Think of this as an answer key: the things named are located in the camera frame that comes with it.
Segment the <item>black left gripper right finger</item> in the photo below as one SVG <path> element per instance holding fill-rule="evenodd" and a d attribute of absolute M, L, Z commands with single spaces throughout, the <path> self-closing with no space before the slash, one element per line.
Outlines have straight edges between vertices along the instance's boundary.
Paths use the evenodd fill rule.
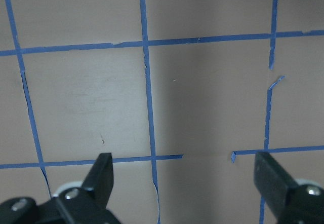
<path fill-rule="evenodd" d="M 294 178 L 268 152 L 256 152 L 254 184 L 276 218 L 288 206 L 291 193 L 299 187 Z"/>

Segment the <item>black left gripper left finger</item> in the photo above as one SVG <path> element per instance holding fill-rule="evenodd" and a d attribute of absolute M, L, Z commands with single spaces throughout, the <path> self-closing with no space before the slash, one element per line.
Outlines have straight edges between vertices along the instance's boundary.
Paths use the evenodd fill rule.
<path fill-rule="evenodd" d="M 113 189 L 113 160 L 111 153 L 100 153 L 85 177 L 85 190 L 102 209 L 105 209 Z"/>

